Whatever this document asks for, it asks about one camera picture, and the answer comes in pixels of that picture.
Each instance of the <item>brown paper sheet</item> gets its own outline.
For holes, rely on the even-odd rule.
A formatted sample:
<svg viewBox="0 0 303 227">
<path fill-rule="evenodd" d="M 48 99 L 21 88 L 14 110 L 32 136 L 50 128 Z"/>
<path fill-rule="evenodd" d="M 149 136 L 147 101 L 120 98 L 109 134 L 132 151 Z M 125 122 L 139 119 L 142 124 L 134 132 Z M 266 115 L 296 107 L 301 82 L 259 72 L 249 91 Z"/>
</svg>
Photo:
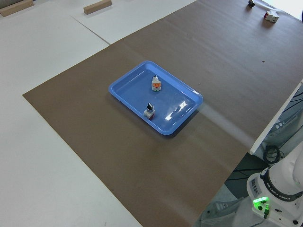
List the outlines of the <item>brown paper sheet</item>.
<svg viewBox="0 0 303 227">
<path fill-rule="evenodd" d="M 302 79 L 301 22 L 246 4 L 194 2 L 24 94 L 144 227 L 191 226 Z M 107 91 L 144 60 L 204 96 L 173 136 Z"/>
</svg>

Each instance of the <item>white tabletop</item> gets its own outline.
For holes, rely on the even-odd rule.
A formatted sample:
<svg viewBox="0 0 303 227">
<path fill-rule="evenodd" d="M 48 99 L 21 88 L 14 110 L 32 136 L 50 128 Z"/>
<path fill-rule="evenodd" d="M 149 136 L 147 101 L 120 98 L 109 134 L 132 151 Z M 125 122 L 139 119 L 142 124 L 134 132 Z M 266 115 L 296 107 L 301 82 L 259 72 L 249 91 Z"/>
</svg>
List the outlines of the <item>white tabletop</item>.
<svg viewBox="0 0 303 227">
<path fill-rule="evenodd" d="M 106 48 L 98 35 L 115 42 L 192 0 L 113 0 L 84 15 L 94 2 L 37 0 L 0 16 L 1 226 L 141 226 L 22 94 Z"/>
</svg>

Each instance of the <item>wooden block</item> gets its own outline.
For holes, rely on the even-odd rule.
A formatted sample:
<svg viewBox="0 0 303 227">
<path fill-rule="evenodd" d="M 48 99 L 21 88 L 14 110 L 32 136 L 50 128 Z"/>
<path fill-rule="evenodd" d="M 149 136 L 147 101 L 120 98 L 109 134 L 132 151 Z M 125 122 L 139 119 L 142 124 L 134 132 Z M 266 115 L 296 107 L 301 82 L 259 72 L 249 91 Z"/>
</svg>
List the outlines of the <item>wooden block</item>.
<svg viewBox="0 0 303 227">
<path fill-rule="evenodd" d="M 83 9 L 85 14 L 90 14 L 111 5 L 112 5 L 112 0 L 103 0 L 95 4 L 89 5 L 87 7 L 84 7 Z"/>
<path fill-rule="evenodd" d="M 10 6 L 1 8 L 0 13 L 2 16 L 6 17 L 10 14 L 16 13 L 20 10 L 26 9 L 33 5 L 34 5 L 33 0 L 23 0 L 23 1 L 15 3 L 15 4 L 12 4 Z"/>
</svg>

